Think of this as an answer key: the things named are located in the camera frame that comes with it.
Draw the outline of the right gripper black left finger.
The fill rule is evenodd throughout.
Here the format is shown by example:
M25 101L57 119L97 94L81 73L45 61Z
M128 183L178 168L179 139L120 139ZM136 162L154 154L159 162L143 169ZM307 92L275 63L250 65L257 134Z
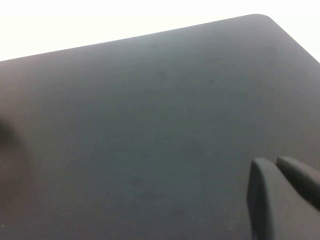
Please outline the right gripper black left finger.
M251 162L247 207L254 240L318 240L320 208L305 200L272 162Z

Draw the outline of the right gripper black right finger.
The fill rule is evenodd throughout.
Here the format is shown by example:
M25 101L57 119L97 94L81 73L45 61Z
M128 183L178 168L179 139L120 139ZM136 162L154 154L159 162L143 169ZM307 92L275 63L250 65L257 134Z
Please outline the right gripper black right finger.
M276 166L295 190L315 208L320 207L320 171L288 156L276 159Z

